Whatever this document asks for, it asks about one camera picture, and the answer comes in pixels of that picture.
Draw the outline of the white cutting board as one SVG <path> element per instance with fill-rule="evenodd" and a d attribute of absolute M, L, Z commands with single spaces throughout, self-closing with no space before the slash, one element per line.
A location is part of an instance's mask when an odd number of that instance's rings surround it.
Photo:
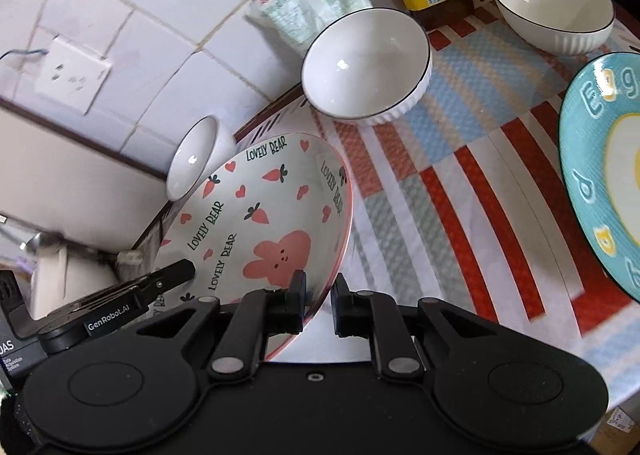
<path fill-rule="evenodd" d="M 157 176 L 2 100 L 2 215 L 117 253 L 132 248 L 166 204 Z"/>

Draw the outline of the white wall socket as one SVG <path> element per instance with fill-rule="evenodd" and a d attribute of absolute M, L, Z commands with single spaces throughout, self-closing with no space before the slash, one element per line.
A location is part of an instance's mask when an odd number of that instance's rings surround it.
<path fill-rule="evenodd" d="M 35 92 L 86 115 L 112 63 L 60 37 L 52 40 L 35 82 Z"/>

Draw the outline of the small white bowl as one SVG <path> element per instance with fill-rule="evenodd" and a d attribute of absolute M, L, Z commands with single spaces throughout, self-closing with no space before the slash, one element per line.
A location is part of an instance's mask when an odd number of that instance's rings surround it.
<path fill-rule="evenodd" d="M 214 116 L 206 116 L 183 137 L 167 178 L 167 198 L 176 202 L 190 196 L 194 189 L 236 153 L 232 133 Z"/>

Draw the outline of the chrome faucet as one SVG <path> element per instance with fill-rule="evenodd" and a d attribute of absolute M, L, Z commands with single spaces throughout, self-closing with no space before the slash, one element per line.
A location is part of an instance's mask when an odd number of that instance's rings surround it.
<path fill-rule="evenodd" d="M 22 253 L 36 255 L 39 250 L 58 250 L 64 236 L 58 232 L 39 230 L 30 224 L 1 215 L 1 239 Z"/>

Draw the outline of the striped checkered table mat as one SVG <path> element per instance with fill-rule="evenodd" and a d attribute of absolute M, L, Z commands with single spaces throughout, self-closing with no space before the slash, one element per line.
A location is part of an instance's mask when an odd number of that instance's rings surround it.
<path fill-rule="evenodd" d="M 434 296 L 573 352 L 612 405 L 639 392 L 639 307 L 606 275 L 562 181 L 559 112 L 585 57 L 525 43 L 495 0 L 432 31 L 423 100 L 381 126 L 349 126 L 293 89 L 238 134 L 305 131 L 354 179 L 349 285 L 411 305 Z"/>

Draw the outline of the teal fried egg plate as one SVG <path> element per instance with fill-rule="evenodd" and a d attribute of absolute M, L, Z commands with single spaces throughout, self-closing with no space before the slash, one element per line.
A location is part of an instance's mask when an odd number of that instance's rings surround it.
<path fill-rule="evenodd" d="M 559 122 L 570 203 L 605 271 L 639 299 L 639 55 L 604 54 L 570 82 Z"/>

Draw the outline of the pink rabbit carrot plate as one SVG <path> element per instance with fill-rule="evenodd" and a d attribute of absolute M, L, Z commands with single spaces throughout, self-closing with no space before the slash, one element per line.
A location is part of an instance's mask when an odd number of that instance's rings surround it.
<path fill-rule="evenodd" d="M 340 271 L 353 213 L 345 160 L 327 141 L 290 133 L 250 146 L 209 175 L 164 231 L 154 267 L 187 259 L 195 276 L 163 293 L 150 312 L 285 289 L 302 270 L 312 319 Z"/>

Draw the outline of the white ribbed bowl black rim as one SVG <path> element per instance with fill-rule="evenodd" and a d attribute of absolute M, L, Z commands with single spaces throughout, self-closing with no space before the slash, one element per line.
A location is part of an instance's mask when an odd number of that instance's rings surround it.
<path fill-rule="evenodd" d="M 553 55 L 584 55 L 608 40 L 615 22 L 612 0 L 495 0 L 511 29 Z"/>
<path fill-rule="evenodd" d="M 425 30 L 387 7 L 350 13 L 314 39 L 302 87 L 322 115 L 355 126 L 391 122 L 422 100 L 434 53 Z"/>

